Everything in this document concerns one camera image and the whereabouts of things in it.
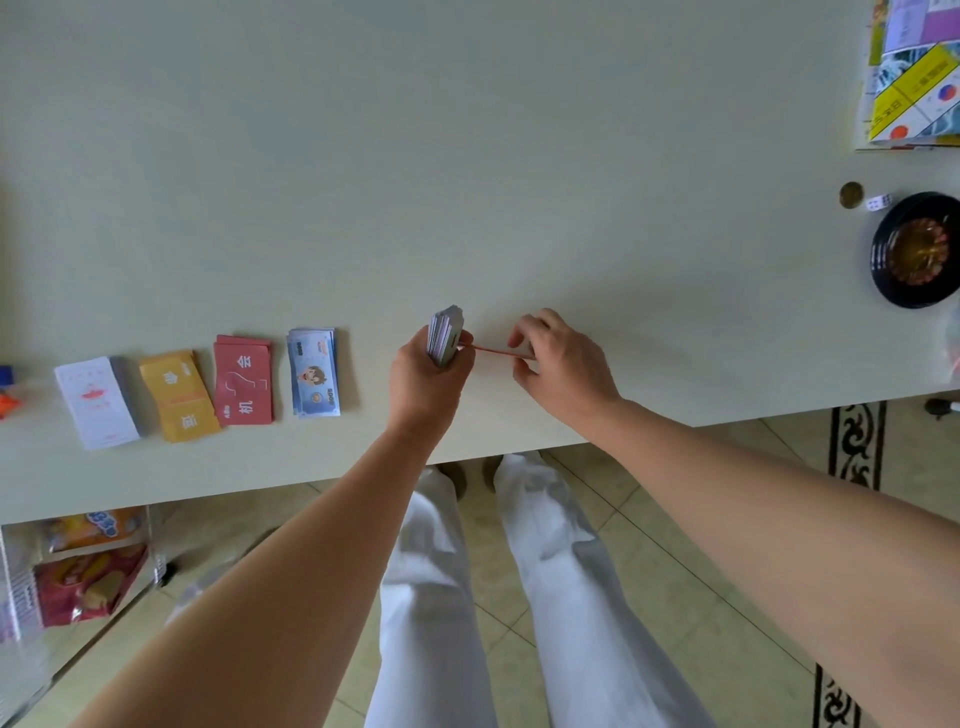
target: snack bag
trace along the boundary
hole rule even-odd
[[[123,541],[135,535],[146,522],[142,507],[94,511],[63,516],[45,523],[51,553]]]
[[[45,627],[108,617],[147,557],[147,545],[71,556],[34,567]]]

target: red chance card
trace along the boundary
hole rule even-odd
[[[274,421],[270,348],[254,344],[213,345],[217,363],[214,408],[220,425],[269,425]]]

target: pant leg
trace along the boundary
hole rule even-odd
[[[610,555],[561,476],[526,452],[504,455],[494,484],[555,728],[713,726],[628,606]]]
[[[420,476],[380,584],[380,655],[368,728],[495,728],[453,483]]]

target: foot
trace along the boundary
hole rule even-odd
[[[491,455],[483,461],[483,481],[493,493],[496,493],[493,476],[496,475],[496,469],[500,467],[501,462],[503,462],[503,455]]]
[[[457,500],[462,500],[467,492],[467,474],[460,463],[440,463],[437,470],[446,475],[453,481],[453,490],[457,494]]]

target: right hand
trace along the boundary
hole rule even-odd
[[[514,379],[565,425],[579,429],[608,405],[622,401],[603,350],[553,309],[542,308],[516,322],[507,346],[513,349],[524,341],[530,342],[539,371],[515,359]]]

